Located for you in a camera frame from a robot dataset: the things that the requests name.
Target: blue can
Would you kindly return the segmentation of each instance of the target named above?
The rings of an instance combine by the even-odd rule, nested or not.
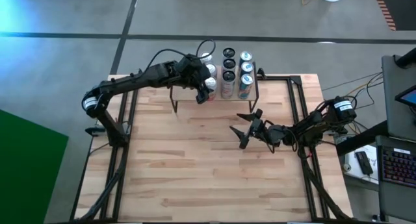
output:
[[[241,65],[243,62],[251,62],[253,59],[253,55],[250,52],[244,51],[240,54],[240,63],[239,66],[241,68]]]
[[[248,74],[245,74],[241,77],[240,79],[240,90],[239,90],[239,98],[240,99],[247,99],[249,94],[250,94],[250,90],[252,89],[253,86],[253,77],[251,77]]]
[[[243,62],[241,64],[240,77],[242,77],[245,74],[250,75],[253,71],[253,68],[253,64],[251,64],[250,62]]]

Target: black floor stripe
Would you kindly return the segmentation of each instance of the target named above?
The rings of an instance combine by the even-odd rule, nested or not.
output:
[[[203,35],[150,35],[150,34],[130,34],[127,39],[141,40],[206,40],[232,42],[297,42],[297,43],[322,43],[330,42],[337,44],[403,44],[416,45],[416,40],[396,40],[396,39],[344,39],[344,38],[287,38],[269,36],[203,36]]]
[[[110,75],[117,74],[118,66],[120,65],[120,60],[122,59],[127,34],[129,33],[129,29],[130,29],[130,26],[131,26],[131,21],[133,20],[133,15],[135,13],[136,3],[137,3],[137,0],[131,0],[129,13],[127,13],[127,17],[126,17],[125,23],[124,23],[122,38],[118,42],[116,55],[114,56],[114,60],[112,61]]]
[[[0,37],[119,39],[122,35],[96,33],[0,32]]]

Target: laptop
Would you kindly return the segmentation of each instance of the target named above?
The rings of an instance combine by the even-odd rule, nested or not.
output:
[[[416,143],[376,137],[380,212],[416,222]]]

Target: can lid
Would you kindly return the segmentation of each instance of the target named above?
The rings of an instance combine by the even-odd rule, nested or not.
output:
[[[241,59],[243,59],[244,61],[250,61],[253,58],[253,55],[247,51],[244,51],[241,53],[240,55]]]
[[[245,74],[241,77],[241,82],[243,82],[244,84],[252,84],[253,77],[251,77],[249,74]]]
[[[235,50],[233,48],[225,48],[222,51],[222,54],[226,57],[226,58],[232,58],[235,55]]]
[[[216,88],[216,80],[212,77],[209,77],[208,79],[205,80],[205,85],[209,89],[214,90]]]
[[[225,81],[231,82],[235,80],[235,73],[232,71],[226,71],[224,72],[224,74],[222,74],[222,78]]]
[[[204,53],[201,54],[201,57],[207,56],[207,55],[209,55],[209,53],[208,52],[204,52]],[[213,56],[212,55],[209,55],[208,57],[201,58],[201,59],[204,60],[204,61],[210,61],[212,58],[213,58]]]
[[[249,62],[243,62],[241,64],[241,69],[243,69],[244,71],[252,71],[253,70],[253,65]]]
[[[206,64],[207,68],[209,69],[209,72],[212,73],[216,70],[216,67],[214,64]]]
[[[225,68],[231,69],[235,67],[235,61],[232,58],[227,58],[222,63]]]

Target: keyboard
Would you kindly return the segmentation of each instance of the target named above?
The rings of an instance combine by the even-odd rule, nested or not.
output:
[[[416,155],[382,149],[383,179],[416,188]]]

